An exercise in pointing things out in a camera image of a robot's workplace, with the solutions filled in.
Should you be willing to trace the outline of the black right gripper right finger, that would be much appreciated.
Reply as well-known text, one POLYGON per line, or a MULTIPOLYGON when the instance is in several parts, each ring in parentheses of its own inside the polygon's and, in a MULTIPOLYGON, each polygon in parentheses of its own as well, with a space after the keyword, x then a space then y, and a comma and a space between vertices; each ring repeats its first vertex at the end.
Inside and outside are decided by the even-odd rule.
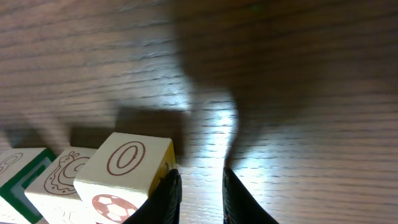
POLYGON ((224 224, 279 224, 254 199, 230 168, 223 169, 224 224))

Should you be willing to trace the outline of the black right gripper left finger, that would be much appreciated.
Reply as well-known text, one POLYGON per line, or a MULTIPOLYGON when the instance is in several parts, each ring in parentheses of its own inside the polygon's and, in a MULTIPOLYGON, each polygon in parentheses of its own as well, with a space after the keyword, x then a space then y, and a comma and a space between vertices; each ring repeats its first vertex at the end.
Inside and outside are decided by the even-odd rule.
POLYGON ((177 169, 172 169, 146 202, 123 224, 179 224, 182 201, 182 180, 177 169))

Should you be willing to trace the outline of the wooden block soccer ball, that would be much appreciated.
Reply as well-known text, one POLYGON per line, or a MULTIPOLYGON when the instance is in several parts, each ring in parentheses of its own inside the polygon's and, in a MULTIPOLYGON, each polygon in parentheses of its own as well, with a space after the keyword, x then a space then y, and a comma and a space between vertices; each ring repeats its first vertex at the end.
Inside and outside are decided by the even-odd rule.
POLYGON ((176 166, 170 138, 114 132, 80 169, 73 185, 95 222, 122 223, 176 166))

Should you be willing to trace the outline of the wooden block hourglass print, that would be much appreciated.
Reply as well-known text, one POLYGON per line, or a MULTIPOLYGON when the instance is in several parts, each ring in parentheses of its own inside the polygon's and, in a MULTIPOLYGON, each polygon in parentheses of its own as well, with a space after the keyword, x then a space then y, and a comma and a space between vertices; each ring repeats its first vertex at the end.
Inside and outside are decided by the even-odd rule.
POLYGON ((70 147, 64 150, 28 188, 25 196, 51 224, 93 224, 95 219, 73 185, 80 169, 94 149, 70 147))

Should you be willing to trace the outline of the wooden block number eight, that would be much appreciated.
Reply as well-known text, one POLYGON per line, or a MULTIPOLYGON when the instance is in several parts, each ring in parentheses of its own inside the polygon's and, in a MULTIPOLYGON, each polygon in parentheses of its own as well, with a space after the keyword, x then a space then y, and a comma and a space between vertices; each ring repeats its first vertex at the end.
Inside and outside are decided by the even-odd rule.
POLYGON ((2 222, 30 224, 42 219, 24 192, 55 158, 46 147, 9 149, 1 153, 2 222))

